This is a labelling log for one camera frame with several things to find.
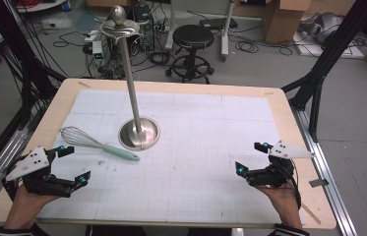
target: ball knob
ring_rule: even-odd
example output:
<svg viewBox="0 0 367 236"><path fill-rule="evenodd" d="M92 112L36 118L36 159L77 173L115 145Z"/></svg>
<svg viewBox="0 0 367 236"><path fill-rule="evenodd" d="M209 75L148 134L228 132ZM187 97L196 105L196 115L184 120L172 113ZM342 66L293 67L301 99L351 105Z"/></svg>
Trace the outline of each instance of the ball knob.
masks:
<svg viewBox="0 0 367 236"><path fill-rule="evenodd" d="M121 6L112 7L112 9L110 9L109 15L116 25L123 25L127 17L124 8Z"/></svg>

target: caster wheel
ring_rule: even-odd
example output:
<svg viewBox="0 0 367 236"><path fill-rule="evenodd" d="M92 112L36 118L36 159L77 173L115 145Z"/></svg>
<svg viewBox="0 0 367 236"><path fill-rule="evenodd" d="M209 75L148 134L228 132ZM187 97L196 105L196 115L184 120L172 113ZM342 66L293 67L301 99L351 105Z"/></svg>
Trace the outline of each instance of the caster wheel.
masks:
<svg viewBox="0 0 367 236"><path fill-rule="evenodd" d="M214 68L209 68L209 69L208 69L208 74L209 74L209 75L212 75L213 73L214 73Z"/></svg>

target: gray floor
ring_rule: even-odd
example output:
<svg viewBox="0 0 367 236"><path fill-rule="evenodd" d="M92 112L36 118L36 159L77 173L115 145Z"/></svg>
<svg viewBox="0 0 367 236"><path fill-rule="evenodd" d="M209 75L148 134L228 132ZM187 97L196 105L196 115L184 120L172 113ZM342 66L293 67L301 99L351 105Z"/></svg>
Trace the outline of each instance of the gray floor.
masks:
<svg viewBox="0 0 367 236"><path fill-rule="evenodd" d="M84 24L85 19L92 19L84 5L79 5L68 13L78 30L93 30L95 24ZM201 18L185 19L186 23L197 24ZM258 22L236 19L237 30L257 26ZM40 40L56 59L60 66L71 77L78 77L86 71L85 56L81 47L73 45L56 48L52 43L58 35L74 29L60 30L49 35L41 33ZM242 35L258 39L259 29L243 32ZM78 35L68 37L69 41L82 43ZM305 76L317 58L299 56L294 47L291 56L279 53L277 48L259 46L257 53L246 53L236 50L234 43L229 45L229 57L225 62L220 60L220 37L215 35L214 45L201 56L207 58L214 66L210 76L212 85L231 85L245 87L283 87ZM134 70L150 67L146 62ZM179 83L175 76L164 75L166 67L157 66L140 71L141 81ZM192 83L203 84L197 80ZM5 63L0 63L0 134L14 114L18 111L20 96L17 87ZM367 64L358 59L339 59L329 73L323 89L321 110L318 125L318 137L328 164L333 171L336 184L345 202L347 210L355 225L358 235L367 235ZM43 225L52 235L84 235L83 225ZM338 229L309 230L312 235L340 235ZM185 228L147 227L149 235L185 235ZM265 235L269 230L247 229L246 235Z"/></svg>

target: sleeve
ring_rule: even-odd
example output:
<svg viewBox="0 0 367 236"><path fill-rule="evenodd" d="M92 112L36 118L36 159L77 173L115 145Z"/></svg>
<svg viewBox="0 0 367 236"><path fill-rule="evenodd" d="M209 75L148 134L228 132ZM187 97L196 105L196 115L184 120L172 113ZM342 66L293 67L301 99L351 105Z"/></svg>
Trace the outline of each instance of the sleeve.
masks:
<svg viewBox="0 0 367 236"><path fill-rule="evenodd" d="M4 229L0 226L0 236L33 236L29 229Z"/></svg>
<svg viewBox="0 0 367 236"><path fill-rule="evenodd" d="M309 236L310 234L304 230L288 227L282 224L275 224L275 231L269 236Z"/></svg>

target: human hand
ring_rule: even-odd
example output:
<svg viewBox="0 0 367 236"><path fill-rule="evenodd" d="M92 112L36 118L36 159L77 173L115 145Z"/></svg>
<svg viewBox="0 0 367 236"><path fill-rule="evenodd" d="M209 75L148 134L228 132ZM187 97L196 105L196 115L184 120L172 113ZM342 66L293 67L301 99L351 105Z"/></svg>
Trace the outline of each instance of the human hand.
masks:
<svg viewBox="0 0 367 236"><path fill-rule="evenodd" d="M24 185L21 185L3 227L5 229L30 229L42 208L58 198L31 194Z"/></svg>
<svg viewBox="0 0 367 236"><path fill-rule="evenodd" d="M295 192L288 183L282 184L279 188L268 186L255 188L270 199L284 225L302 229Z"/></svg>

